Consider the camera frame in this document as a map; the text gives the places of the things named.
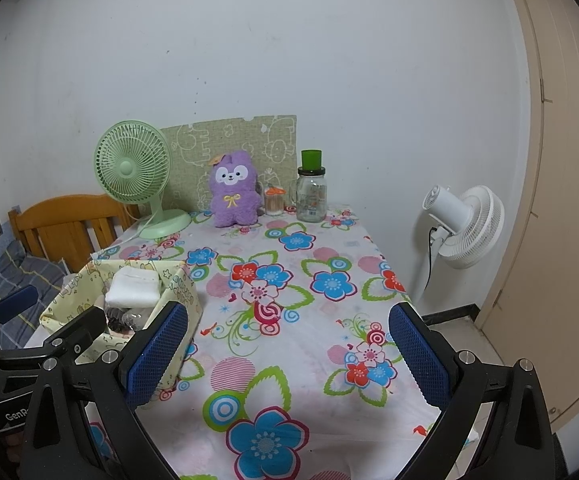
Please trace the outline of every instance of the pillow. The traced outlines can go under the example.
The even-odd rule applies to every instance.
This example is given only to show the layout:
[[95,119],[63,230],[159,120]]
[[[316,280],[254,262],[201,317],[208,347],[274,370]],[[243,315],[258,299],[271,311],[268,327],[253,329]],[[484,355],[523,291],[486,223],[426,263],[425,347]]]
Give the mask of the pillow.
[[35,286],[39,301],[23,313],[0,325],[0,347],[23,348],[39,326],[39,317],[61,290],[65,270],[45,258],[28,256],[14,240],[0,257],[0,299],[27,285]]

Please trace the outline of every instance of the desk fan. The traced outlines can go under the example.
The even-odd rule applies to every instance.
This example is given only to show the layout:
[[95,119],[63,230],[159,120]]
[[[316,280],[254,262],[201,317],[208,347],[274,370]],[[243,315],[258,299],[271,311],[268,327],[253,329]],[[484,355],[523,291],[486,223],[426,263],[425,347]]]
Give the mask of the desk fan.
[[[434,186],[423,201],[423,209],[440,224],[429,232],[430,277],[439,255],[455,269],[467,269],[479,262],[492,250],[505,221],[503,202],[487,186],[472,187],[459,197]],[[426,283],[422,276],[423,272],[412,293],[414,304],[429,283],[429,278]]]
[[94,152],[94,173],[113,199],[125,204],[150,202],[152,216],[138,226],[141,238],[167,237],[192,219],[180,209],[163,210],[161,193],[169,179],[172,155],[160,130],[140,121],[109,128]]

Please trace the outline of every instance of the tile floor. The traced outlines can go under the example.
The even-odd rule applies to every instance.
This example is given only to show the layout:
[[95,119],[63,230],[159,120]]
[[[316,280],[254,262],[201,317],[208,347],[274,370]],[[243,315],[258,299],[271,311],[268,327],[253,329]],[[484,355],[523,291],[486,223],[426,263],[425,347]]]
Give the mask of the tile floor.
[[[469,317],[454,319],[438,325],[433,325],[432,330],[442,333],[445,339],[454,347],[455,350],[470,350],[478,356],[484,363],[503,364],[496,351],[490,345],[487,337],[474,326]],[[491,403],[483,404],[476,416],[474,429],[478,434],[482,434],[487,423],[487,417],[491,409]],[[467,466],[474,456],[478,442],[473,442],[466,447],[458,456],[456,465],[447,477],[447,480],[456,480],[465,474]]]

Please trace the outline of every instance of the beige door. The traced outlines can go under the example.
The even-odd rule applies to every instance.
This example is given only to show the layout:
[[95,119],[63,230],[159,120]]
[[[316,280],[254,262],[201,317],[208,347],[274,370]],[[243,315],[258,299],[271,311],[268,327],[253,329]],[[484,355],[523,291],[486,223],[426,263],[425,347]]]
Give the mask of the beige door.
[[579,399],[579,7],[525,2],[543,79],[538,181],[519,252],[482,329],[505,364],[534,362],[554,422]]

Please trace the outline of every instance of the black cable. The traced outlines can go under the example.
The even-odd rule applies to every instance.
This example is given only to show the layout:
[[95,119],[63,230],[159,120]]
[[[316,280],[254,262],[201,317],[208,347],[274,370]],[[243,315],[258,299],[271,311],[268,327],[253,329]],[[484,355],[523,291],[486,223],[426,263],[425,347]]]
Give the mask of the black cable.
[[427,288],[427,286],[429,285],[429,279],[431,278],[431,234],[436,231],[436,227],[432,227],[429,230],[429,234],[427,235],[427,241],[428,241],[428,251],[427,251],[427,255],[429,257],[429,273],[427,275],[427,283],[425,283],[425,288]]

